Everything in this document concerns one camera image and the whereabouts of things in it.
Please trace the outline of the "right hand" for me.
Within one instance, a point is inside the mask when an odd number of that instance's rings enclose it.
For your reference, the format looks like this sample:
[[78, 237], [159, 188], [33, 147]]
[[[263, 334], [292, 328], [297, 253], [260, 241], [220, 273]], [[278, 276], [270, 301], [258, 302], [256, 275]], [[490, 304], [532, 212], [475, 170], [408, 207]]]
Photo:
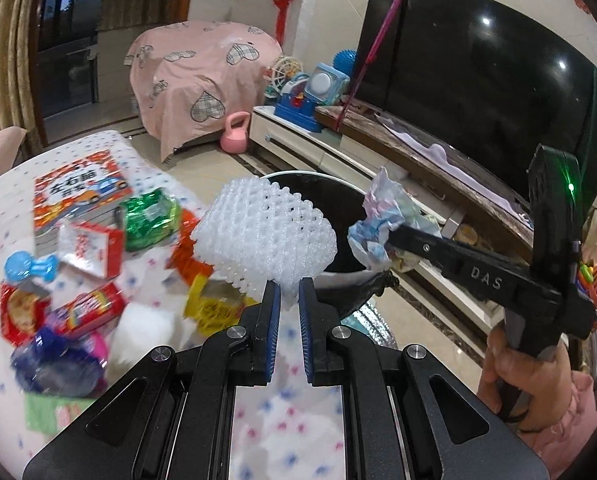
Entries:
[[494, 413], [502, 408], [497, 388], [499, 379], [530, 396], [519, 430], [538, 432], [551, 427], [561, 420], [571, 404], [571, 362], [563, 340], [559, 341], [551, 361], [540, 361], [510, 348], [504, 329], [493, 328], [487, 339], [477, 396]]

